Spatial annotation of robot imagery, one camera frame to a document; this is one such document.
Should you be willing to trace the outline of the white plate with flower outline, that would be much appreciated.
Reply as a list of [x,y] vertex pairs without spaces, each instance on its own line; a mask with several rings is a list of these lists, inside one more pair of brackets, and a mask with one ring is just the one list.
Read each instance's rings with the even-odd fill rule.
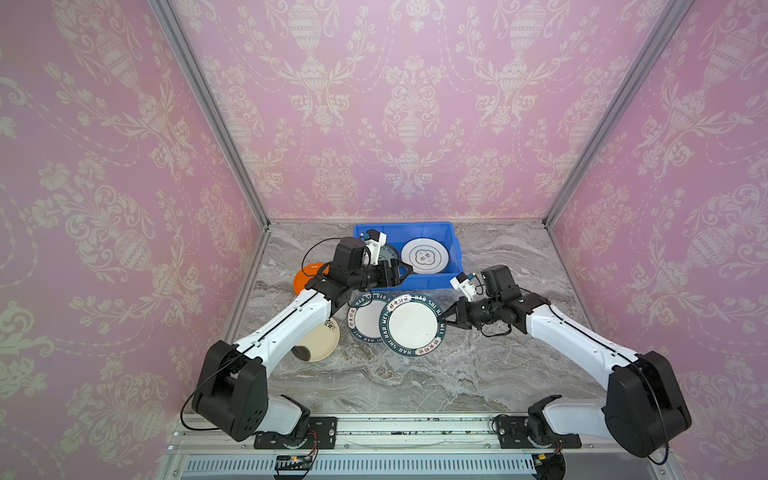
[[401,249],[401,259],[411,265],[415,274],[441,273],[450,261],[447,248],[437,240],[421,237],[407,242]]

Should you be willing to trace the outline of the teal blue floral plate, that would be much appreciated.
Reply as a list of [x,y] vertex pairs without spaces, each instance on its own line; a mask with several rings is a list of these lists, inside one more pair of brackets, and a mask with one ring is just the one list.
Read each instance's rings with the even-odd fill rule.
[[390,245],[389,243],[382,245],[379,249],[378,262],[389,263],[393,260],[395,261],[400,260],[400,254],[398,250],[394,246]]

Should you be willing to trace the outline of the green rimmed plate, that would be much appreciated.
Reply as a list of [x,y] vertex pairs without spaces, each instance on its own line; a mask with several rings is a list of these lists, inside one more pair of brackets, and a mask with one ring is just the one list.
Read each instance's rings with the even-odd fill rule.
[[368,292],[351,302],[347,326],[354,338],[371,344],[382,342],[379,318],[390,300],[391,296],[387,292]]
[[390,300],[379,315],[379,332],[385,346],[404,357],[420,357],[442,345],[446,326],[438,303],[422,294],[403,294]]

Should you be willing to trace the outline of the orange plate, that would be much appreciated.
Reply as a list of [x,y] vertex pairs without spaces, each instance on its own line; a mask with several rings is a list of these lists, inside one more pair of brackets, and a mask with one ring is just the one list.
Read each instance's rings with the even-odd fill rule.
[[300,294],[304,289],[306,284],[310,281],[311,278],[315,277],[318,273],[327,273],[329,270],[329,264],[328,263],[312,263],[309,265],[306,265],[302,267],[294,276],[293,279],[293,290],[296,295]]

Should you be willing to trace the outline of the cream plate with dark spot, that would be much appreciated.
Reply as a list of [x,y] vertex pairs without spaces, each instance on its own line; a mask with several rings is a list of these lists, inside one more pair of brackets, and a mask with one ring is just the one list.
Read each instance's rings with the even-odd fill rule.
[[310,331],[291,353],[304,362],[318,362],[330,356],[338,346],[340,328],[335,319],[329,319]]

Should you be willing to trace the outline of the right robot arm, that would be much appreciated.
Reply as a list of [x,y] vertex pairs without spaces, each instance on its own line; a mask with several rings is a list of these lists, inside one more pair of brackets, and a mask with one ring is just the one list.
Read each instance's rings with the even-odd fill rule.
[[450,284],[459,298],[439,317],[463,330],[501,322],[563,354],[604,390],[601,400],[560,395],[532,405],[526,428],[532,442],[550,447],[566,435],[614,440],[626,452],[647,458],[690,429],[693,419],[669,360],[621,346],[572,320],[551,300],[520,287],[510,269],[496,265],[479,275],[460,273]]

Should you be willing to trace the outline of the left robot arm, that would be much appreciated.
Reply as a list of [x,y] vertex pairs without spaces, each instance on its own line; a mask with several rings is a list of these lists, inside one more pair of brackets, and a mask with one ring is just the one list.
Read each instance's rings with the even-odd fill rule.
[[297,297],[265,325],[241,339],[212,345],[196,388],[184,402],[210,424],[241,442],[277,437],[300,445],[310,434],[308,408],[268,391],[268,378],[283,358],[313,329],[326,323],[355,291],[393,288],[413,272],[411,265],[381,258],[383,233],[366,240],[340,238],[331,261],[310,277]]

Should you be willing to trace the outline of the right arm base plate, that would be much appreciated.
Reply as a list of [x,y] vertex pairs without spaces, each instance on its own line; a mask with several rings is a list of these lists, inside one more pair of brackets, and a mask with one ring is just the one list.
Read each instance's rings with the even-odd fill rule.
[[502,449],[579,449],[582,447],[578,435],[555,434],[549,427],[528,416],[499,414],[491,421]]

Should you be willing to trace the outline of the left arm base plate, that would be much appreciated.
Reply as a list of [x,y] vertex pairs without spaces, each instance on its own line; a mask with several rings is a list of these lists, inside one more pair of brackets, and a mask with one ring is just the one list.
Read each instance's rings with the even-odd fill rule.
[[333,450],[338,432],[338,418],[333,416],[310,416],[300,420],[288,434],[257,432],[253,447],[256,450]]

